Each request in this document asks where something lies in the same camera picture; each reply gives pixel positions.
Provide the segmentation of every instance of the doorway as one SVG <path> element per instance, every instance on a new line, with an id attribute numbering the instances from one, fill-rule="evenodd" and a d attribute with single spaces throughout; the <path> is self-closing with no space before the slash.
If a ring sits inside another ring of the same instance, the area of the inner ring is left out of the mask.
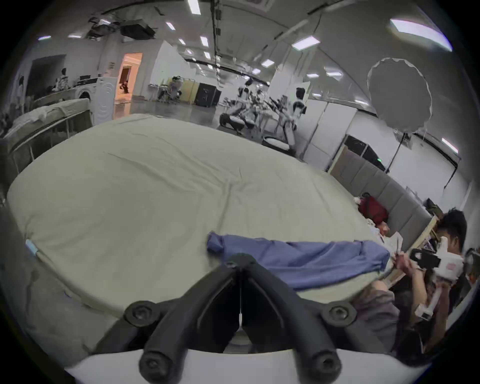
<path id="1" fill-rule="evenodd" d="M 115 92 L 115 102 L 128 103 L 132 99 L 138 67 L 142 62 L 142 53 L 126 53 L 121 62 L 121 70 Z"/>

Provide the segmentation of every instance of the blue cloth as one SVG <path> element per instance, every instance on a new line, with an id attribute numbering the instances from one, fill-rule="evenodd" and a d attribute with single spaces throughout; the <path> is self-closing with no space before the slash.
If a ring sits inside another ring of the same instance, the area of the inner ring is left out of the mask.
<path id="1" fill-rule="evenodd" d="M 374 241 L 283 242 L 208 234 L 207 249 L 225 262 L 247 253 L 291 288 L 318 288 L 363 273 L 384 270 L 390 253 Z"/>

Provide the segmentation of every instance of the person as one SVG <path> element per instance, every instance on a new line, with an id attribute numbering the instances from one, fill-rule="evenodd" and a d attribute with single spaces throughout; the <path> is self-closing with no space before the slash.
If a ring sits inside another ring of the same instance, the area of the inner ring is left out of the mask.
<path id="1" fill-rule="evenodd" d="M 20 76 L 18 79 L 18 88 L 15 95 L 15 114 L 14 119 L 23 115 L 24 111 L 24 77 Z"/>
<path id="2" fill-rule="evenodd" d="M 60 92 L 60 91 L 65 91 L 67 89 L 69 89 L 70 87 L 68 86 L 68 76 L 66 75 L 67 73 L 67 69 L 66 68 L 63 68 L 61 70 L 61 75 L 56 83 L 55 83 L 55 88 L 53 88 L 53 91 L 54 92 Z"/>
<path id="3" fill-rule="evenodd" d="M 448 252 L 461 255 L 467 233 L 463 212 L 450 210 L 438 222 L 436 233 L 447 238 Z M 418 333 L 422 352 L 428 352 L 444 337 L 448 315 L 459 302 L 466 277 L 462 275 L 455 284 L 441 279 L 434 282 L 432 272 L 417 269 L 405 253 L 397 255 L 396 267 L 406 275 L 400 281 L 402 287 L 395 285 L 389 290 L 384 282 L 375 281 L 354 298 L 352 305 L 357 318 L 377 335 L 388 352 L 395 351 L 406 331 Z M 437 287 L 442 288 L 442 293 L 432 319 L 419 319 L 416 308 L 426 305 Z"/>

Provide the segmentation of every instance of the red backpack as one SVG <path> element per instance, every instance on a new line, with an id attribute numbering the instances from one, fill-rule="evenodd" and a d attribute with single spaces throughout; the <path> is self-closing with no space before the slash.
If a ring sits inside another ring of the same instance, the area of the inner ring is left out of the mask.
<path id="1" fill-rule="evenodd" d="M 388 211 L 368 192 L 362 195 L 359 212 L 367 219 L 371 219 L 375 225 L 388 220 Z"/>

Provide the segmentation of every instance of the headboard panel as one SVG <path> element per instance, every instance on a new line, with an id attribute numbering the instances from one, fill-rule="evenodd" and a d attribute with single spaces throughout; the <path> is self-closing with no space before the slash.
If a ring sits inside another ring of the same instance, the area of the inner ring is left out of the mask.
<path id="1" fill-rule="evenodd" d="M 329 173 L 352 196 L 368 192 L 387 209 L 390 233 L 399 232 L 402 235 L 403 251 L 407 251 L 418 240 L 434 219 L 400 184 L 344 145 Z"/>

